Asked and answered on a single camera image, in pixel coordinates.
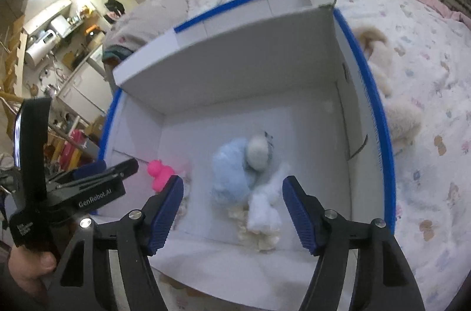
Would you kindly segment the person's left hand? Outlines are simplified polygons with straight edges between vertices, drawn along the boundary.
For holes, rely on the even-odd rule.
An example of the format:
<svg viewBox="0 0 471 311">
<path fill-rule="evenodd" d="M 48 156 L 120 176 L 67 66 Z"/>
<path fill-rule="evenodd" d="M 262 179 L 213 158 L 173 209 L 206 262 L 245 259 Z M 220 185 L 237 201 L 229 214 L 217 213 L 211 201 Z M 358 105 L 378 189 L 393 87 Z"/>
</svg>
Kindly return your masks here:
<svg viewBox="0 0 471 311">
<path fill-rule="evenodd" d="M 22 290 L 38 301 L 45 302 L 46 287 L 42 279 L 57 267 L 57 260 L 52 253 L 13 246 L 7 266 L 12 279 Z"/>
</svg>

